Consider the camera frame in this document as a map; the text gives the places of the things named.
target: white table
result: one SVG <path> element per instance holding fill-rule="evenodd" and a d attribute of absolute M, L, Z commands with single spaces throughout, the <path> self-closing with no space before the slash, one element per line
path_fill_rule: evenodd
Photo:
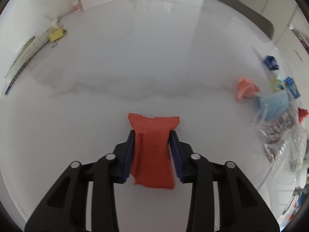
<path fill-rule="evenodd" d="M 118 0 L 61 23 L 66 36 L 1 96 L 1 172 L 25 220 L 70 162 L 97 161 L 126 140 L 129 112 L 180 116 L 181 141 L 236 162 L 260 188 L 270 162 L 251 129 L 252 100 L 236 102 L 235 89 L 245 76 L 269 94 L 261 59 L 284 64 L 256 25 L 216 0 Z M 185 230 L 190 185 L 147 189 L 129 178 L 115 197 L 121 231 Z"/>

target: chair backrest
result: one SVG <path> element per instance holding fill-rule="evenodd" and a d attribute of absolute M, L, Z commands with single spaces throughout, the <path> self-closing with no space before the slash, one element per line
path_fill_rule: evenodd
<path fill-rule="evenodd" d="M 265 17 L 255 12 L 253 9 L 249 8 L 238 0 L 218 1 L 225 3 L 226 5 L 232 7 L 233 9 L 237 10 L 239 13 L 247 17 L 254 24 L 256 24 L 256 26 L 258 26 L 269 37 L 269 39 L 272 39 L 274 33 L 274 26 L 268 19 L 266 19 Z"/>

